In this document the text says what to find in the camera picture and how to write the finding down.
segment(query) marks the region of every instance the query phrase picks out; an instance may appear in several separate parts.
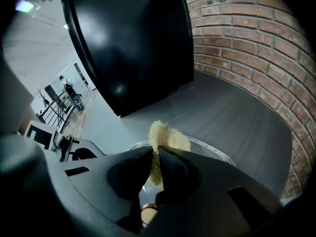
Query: ceiling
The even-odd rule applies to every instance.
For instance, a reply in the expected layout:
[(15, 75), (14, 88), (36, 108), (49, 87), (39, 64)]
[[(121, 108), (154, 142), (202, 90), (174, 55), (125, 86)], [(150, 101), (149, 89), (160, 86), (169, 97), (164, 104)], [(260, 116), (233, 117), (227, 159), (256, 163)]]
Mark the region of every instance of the ceiling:
[(4, 57), (34, 95), (68, 63), (77, 58), (60, 0), (29, 0), (39, 6), (17, 11), (2, 38)]

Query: brick wall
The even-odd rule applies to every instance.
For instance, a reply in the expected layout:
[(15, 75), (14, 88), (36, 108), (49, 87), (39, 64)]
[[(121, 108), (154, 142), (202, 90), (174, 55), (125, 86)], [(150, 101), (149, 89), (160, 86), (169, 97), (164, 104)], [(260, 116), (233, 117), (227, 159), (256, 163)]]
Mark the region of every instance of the brick wall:
[(187, 0), (195, 69), (259, 98), (292, 130), (283, 197), (301, 193), (316, 162), (316, 64), (281, 0)]

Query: black railing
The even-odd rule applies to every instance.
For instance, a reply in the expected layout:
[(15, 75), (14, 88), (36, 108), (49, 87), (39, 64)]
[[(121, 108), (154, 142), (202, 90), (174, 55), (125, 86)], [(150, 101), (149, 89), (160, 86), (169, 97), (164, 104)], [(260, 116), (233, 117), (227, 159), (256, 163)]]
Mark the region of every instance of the black railing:
[(67, 114), (72, 110), (72, 102), (65, 93), (58, 96), (60, 101), (52, 101), (42, 114), (37, 114), (45, 124), (61, 128), (66, 123)]

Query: ceiling light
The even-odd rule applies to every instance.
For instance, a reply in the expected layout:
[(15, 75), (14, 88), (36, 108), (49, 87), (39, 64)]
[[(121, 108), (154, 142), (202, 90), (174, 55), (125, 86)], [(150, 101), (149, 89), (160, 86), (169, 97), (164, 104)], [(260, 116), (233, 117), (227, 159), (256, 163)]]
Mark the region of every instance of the ceiling light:
[(33, 7), (34, 5), (28, 1), (19, 0), (15, 9), (23, 12), (29, 12)]

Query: sponge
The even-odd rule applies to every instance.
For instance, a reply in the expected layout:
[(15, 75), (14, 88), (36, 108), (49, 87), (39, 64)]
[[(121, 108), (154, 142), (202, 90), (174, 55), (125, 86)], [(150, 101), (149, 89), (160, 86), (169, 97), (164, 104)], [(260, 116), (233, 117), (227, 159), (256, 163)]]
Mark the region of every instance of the sponge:
[(168, 127), (160, 120), (153, 122), (149, 130), (149, 142), (153, 147), (153, 161), (150, 181), (156, 186), (162, 186), (162, 175), (159, 163), (158, 146), (167, 146), (185, 151), (190, 151), (190, 141), (186, 136), (174, 128)]

